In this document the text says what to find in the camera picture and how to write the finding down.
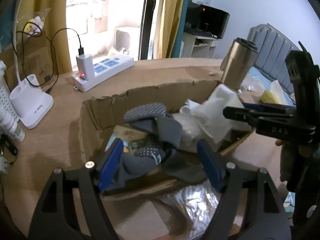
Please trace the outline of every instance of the cardboard box flap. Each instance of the cardboard box flap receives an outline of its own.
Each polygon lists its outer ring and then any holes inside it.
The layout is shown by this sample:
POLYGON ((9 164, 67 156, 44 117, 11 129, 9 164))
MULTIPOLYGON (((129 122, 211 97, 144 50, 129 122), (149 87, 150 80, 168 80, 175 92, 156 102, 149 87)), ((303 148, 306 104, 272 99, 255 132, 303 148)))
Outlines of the cardboard box flap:
POLYGON ((100 152, 100 142, 97 137, 97 126, 92 117, 90 100, 84 101, 79 119, 79 143, 81 160, 87 162, 87 156, 97 156, 100 152))
POLYGON ((187 99, 204 102, 218 82, 204 80, 199 82, 169 83, 160 86, 140 87, 128 90, 121 95, 90 100, 93 122, 97 130, 114 127, 124 123, 124 114, 140 105, 161 102, 169 113, 176 113, 187 99))

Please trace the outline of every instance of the white wall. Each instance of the white wall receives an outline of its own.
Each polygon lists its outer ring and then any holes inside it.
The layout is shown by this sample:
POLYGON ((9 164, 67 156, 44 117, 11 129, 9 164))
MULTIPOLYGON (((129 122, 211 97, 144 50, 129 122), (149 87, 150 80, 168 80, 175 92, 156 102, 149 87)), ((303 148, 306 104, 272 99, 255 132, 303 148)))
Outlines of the white wall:
POLYGON ((308 0, 212 0, 210 6, 230 14, 215 58, 224 58, 233 39, 247 38, 251 27, 270 23, 298 47, 301 41, 320 64, 320 21, 308 0))

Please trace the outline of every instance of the blue bedsheet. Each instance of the blue bedsheet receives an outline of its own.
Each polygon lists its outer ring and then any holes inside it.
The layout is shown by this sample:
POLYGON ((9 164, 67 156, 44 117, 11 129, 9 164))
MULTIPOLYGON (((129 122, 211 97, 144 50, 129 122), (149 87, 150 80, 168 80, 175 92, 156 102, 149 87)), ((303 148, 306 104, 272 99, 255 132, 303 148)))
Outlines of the blue bedsheet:
MULTIPOLYGON (((248 74, 250 76, 252 76, 256 81, 259 81, 263 87, 266 90, 270 90, 271 88, 271 81, 268 80, 266 77, 264 77, 258 69, 256 69, 255 67, 250 68, 248 74)), ((285 99, 287 100, 287 103, 289 106, 293 106, 293 103, 291 101, 291 99, 289 98, 288 94, 286 92, 283 91, 283 95, 285 97, 285 99)))

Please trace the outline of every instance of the white desk lamp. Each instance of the white desk lamp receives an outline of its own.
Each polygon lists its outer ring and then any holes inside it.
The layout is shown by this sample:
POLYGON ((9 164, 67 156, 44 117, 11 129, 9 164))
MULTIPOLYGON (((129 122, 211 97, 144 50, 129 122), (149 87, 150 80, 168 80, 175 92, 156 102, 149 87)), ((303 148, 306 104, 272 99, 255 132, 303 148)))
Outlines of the white desk lamp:
MULTIPOLYGON (((17 21, 18 12, 22 0, 17 0, 16 10, 13 22, 13 46, 15 50, 17 49, 16 41, 16 31, 17 31, 17 21)), ((49 94, 42 91, 41 87, 31 86, 25 78, 20 79, 19 69, 18 69, 18 58, 14 53, 14 64, 16 69, 16 75, 18 79, 18 85, 10 93, 10 101, 15 108, 18 116, 22 123, 28 128, 34 128, 41 119, 47 114, 53 105, 53 98, 49 94)), ((33 85, 39 85, 36 75, 31 74, 28 79, 33 85)))

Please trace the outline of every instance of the metal bolt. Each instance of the metal bolt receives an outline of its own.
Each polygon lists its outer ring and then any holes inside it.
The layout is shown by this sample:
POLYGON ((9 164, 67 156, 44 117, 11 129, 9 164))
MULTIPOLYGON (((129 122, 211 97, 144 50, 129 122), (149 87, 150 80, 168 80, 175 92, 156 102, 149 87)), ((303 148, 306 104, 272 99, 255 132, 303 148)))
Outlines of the metal bolt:
POLYGON ((53 170, 54 174, 60 174, 62 172, 62 168, 58 167, 53 170))
POLYGON ((262 173, 262 174, 267 174, 268 171, 266 170, 266 168, 260 168, 259 171, 262 173))
POLYGON ((89 162, 86 162, 84 166, 88 169, 91 169, 92 167, 95 166, 95 163, 92 161, 89 161, 89 162))
POLYGON ((227 168, 233 170, 236 168, 236 165, 234 163, 227 163, 227 168))

